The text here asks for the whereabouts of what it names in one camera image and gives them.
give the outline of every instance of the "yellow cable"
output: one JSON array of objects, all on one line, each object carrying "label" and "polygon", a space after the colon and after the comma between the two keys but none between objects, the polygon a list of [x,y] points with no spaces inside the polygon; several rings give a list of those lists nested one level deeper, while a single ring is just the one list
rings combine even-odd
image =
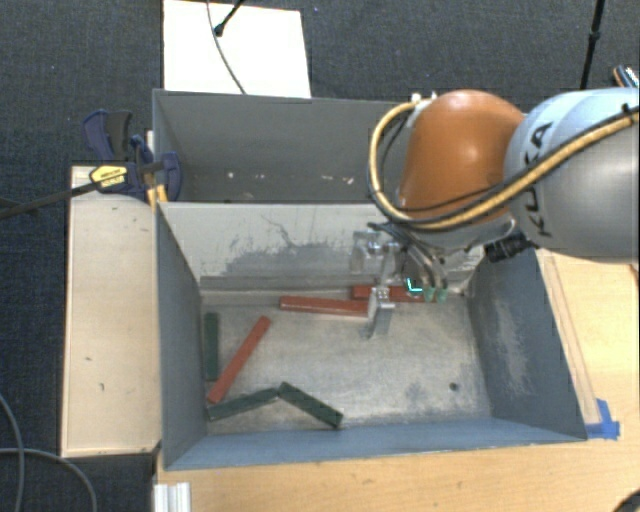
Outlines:
[{"label": "yellow cable", "polygon": [[[406,213],[398,210],[395,206],[393,206],[391,201],[389,201],[387,196],[382,191],[382,187],[380,186],[380,179],[378,176],[378,145],[382,137],[382,132],[386,128],[387,124],[389,124],[389,122],[391,122],[397,115],[401,114],[402,112],[414,109],[416,105],[417,102],[401,103],[400,105],[397,105],[396,107],[389,110],[389,112],[387,112],[382,117],[380,122],[376,125],[371,136],[371,143],[369,145],[369,180],[371,183],[372,194],[377,199],[378,204],[381,206],[381,209],[385,215],[395,217],[396,219],[400,219],[400,221],[410,221],[413,220],[413,218],[409,217]],[[595,144],[601,139],[609,137],[629,126],[632,126],[634,122],[637,123],[638,121],[639,115],[638,113],[634,113],[630,116],[617,119],[611,123],[596,128],[595,130],[586,133],[579,139],[576,139],[575,141],[567,144],[562,149],[556,151],[549,158],[545,158],[540,162],[539,165],[533,167],[521,178],[514,181],[509,186],[505,187],[503,190],[497,192],[495,195],[491,196],[485,201],[475,205],[473,208],[454,215],[449,219],[434,222],[430,222],[428,219],[425,219],[424,222],[413,223],[412,226],[418,229],[435,230],[454,228],[460,224],[468,222],[469,220],[477,216],[487,214],[494,208],[501,206],[509,199],[515,197],[527,187],[530,187],[533,183],[544,177],[555,167],[560,165],[575,153],[582,151],[583,149],[591,146],[592,144]]]}]

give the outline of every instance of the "metal bracket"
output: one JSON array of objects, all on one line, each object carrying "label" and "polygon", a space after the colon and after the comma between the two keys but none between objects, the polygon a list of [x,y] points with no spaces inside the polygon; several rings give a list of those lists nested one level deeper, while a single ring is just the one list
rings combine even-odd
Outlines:
[{"label": "metal bracket", "polygon": [[360,336],[371,338],[374,333],[386,335],[391,325],[391,316],[396,305],[389,300],[389,284],[396,274],[396,256],[400,252],[400,244],[388,242],[383,247],[384,258],[380,269],[380,284],[371,289],[367,324],[360,330]]}]

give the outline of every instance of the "blue tape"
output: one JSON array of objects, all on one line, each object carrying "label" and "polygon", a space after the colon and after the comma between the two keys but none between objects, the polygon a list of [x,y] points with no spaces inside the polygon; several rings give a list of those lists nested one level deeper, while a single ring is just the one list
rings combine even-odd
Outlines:
[{"label": "blue tape", "polygon": [[596,398],[596,403],[600,410],[602,421],[585,425],[589,439],[611,439],[616,441],[620,437],[620,422],[612,420],[606,400]]}]

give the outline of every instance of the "green light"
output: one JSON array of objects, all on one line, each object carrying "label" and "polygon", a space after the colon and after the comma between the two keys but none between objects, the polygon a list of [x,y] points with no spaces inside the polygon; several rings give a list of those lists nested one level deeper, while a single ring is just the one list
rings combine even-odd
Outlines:
[{"label": "green light", "polygon": [[422,287],[414,288],[410,277],[407,277],[405,283],[407,284],[407,290],[409,290],[409,293],[422,293]]}]

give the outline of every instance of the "wooden stick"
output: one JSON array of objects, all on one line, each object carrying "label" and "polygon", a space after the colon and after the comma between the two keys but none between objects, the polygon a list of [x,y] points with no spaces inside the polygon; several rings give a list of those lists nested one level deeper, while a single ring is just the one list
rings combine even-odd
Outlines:
[{"label": "wooden stick", "polygon": [[217,404],[224,398],[236,376],[240,373],[240,370],[242,370],[242,367],[247,362],[247,359],[249,359],[249,356],[251,356],[251,353],[267,332],[270,325],[271,320],[266,316],[261,316],[258,319],[249,335],[245,338],[242,345],[240,345],[240,348],[233,356],[231,362],[223,370],[216,383],[209,390],[209,394],[207,395],[207,400],[209,400],[209,402]]}]

